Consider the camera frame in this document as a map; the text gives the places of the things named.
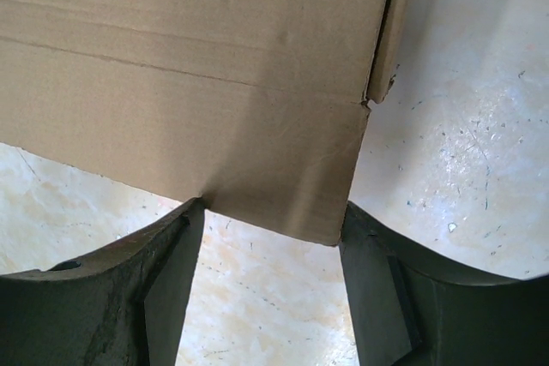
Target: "cardboard box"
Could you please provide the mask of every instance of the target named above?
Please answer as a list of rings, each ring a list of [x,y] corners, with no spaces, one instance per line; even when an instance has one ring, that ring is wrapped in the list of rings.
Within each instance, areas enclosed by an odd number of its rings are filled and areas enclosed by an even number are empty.
[[[406,0],[0,0],[0,141],[338,243]]]

